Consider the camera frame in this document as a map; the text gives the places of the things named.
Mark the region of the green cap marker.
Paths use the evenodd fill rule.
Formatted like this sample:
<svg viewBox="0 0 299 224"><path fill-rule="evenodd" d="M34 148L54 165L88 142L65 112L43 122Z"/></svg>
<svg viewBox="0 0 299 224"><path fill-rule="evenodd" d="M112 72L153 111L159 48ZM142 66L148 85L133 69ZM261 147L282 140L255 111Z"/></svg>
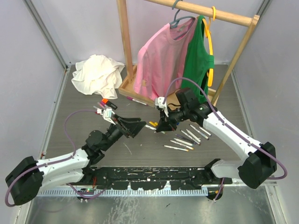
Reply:
<svg viewBox="0 0 299 224"><path fill-rule="evenodd" d="M149 126L149 125L145 125L145 127L148 128L148 129L151 129L151 130L156 130L156 128L151 127L151 126Z"/></svg>

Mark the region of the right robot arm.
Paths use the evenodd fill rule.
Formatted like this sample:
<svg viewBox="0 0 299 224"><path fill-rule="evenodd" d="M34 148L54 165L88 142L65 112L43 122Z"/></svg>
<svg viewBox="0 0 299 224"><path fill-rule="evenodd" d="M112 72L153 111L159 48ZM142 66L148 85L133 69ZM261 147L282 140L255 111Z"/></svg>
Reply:
<svg viewBox="0 0 299 224"><path fill-rule="evenodd" d="M214 159L207 164L205 179L211 184L221 178L241 179L248 187L256 189L276 170L275 147L251 138L221 114L208 102L200 103L190 88L176 92L180 107L172 110L163 97L154 101L160 112L157 132L175 131L179 122L189 120L212 132L226 143L239 157L239 161Z"/></svg>

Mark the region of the white marker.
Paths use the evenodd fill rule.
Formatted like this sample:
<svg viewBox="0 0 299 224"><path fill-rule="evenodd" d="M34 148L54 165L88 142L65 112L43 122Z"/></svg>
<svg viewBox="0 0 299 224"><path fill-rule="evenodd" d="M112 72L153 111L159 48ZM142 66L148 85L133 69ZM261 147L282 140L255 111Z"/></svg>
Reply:
<svg viewBox="0 0 299 224"><path fill-rule="evenodd" d="M205 130L204 128L199 126L199 129L202 130L203 132L205 132L208 136L212 136L211 133L209 133L207 130Z"/></svg>

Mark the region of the yellow cap marker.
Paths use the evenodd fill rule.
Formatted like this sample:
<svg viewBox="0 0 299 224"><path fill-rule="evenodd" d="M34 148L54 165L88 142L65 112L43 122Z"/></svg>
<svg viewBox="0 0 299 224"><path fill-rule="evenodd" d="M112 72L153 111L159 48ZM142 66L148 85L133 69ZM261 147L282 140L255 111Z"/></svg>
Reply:
<svg viewBox="0 0 299 224"><path fill-rule="evenodd" d="M172 143L174 143L174 144L177 144L177 145L180 145L180 146L183 146L183 147L185 147L185 148L187 148L187 149L194 150L193 147L188 146L188 145L186 145L186 144L183 144L183 143L180 143L180 142L177 142L177 141L174 141L174 140L170 140L170 142L172 142Z"/></svg>

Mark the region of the teal cap marker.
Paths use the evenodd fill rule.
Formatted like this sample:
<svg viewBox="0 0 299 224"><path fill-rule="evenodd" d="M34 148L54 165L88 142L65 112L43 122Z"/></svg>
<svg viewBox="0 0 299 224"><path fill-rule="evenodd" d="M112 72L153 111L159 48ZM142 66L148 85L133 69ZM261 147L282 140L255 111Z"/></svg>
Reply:
<svg viewBox="0 0 299 224"><path fill-rule="evenodd" d="M181 139L177 139L177 138L174 138L174 140L177 141L177 142L180 142L182 144L185 144L187 146L193 147L193 144L190 143L190 142L187 142L187 141L184 141L184 140L181 140Z"/></svg>

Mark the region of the grey cap marker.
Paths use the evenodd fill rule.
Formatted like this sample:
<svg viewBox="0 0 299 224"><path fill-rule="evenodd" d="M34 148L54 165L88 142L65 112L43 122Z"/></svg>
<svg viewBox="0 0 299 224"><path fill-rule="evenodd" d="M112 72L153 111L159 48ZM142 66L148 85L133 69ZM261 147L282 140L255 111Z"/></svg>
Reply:
<svg viewBox="0 0 299 224"><path fill-rule="evenodd" d="M195 142L197 142L198 144L201 143L200 138L198 138L197 136L195 136L190 130L186 129L186 132L191 136L191 138L192 138Z"/></svg>

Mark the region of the blue cap marker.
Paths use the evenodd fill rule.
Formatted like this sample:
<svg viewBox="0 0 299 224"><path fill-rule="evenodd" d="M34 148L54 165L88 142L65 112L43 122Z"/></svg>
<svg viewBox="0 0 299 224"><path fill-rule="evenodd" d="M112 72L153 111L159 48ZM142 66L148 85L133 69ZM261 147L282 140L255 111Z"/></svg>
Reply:
<svg viewBox="0 0 299 224"><path fill-rule="evenodd" d="M209 140L209 137L207 137L204 133L202 133L200 130L198 130L197 128L195 128L193 125L189 124L189 126L195 130L196 132L198 132L201 136L203 136L206 140Z"/></svg>

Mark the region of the magenta cap marker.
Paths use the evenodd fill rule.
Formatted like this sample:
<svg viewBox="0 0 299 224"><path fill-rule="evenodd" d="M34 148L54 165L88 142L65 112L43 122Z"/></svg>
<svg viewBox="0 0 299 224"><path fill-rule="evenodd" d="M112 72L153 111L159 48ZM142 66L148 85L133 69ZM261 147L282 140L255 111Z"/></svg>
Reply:
<svg viewBox="0 0 299 224"><path fill-rule="evenodd" d="M141 101L139 101L139 100L137 100L137 99L134 99L134 98L132 98L132 97L127 96L126 98L129 99L129 100L131 100L131 101L137 102L137 103L139 103L139 104L148 106L147 103L141 102Z"/></svg>

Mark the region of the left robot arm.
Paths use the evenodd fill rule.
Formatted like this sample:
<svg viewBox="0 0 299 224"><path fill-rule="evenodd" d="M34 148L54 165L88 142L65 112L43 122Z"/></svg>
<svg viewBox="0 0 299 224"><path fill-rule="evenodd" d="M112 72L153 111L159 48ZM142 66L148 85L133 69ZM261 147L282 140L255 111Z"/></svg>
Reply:
<svg viewBox="0 0 299 224"><path fill-rule="evenodd" d="M59 185L90 184L93 181L90 166L103 159L104 152L122 136L134 138L146 126L140 118L114 115L112 121L105 133L91 131L85 144L72 153L44 160L35 160L33 156L24 158L5 178L6 205L23 205L38 193Z"/></svg>

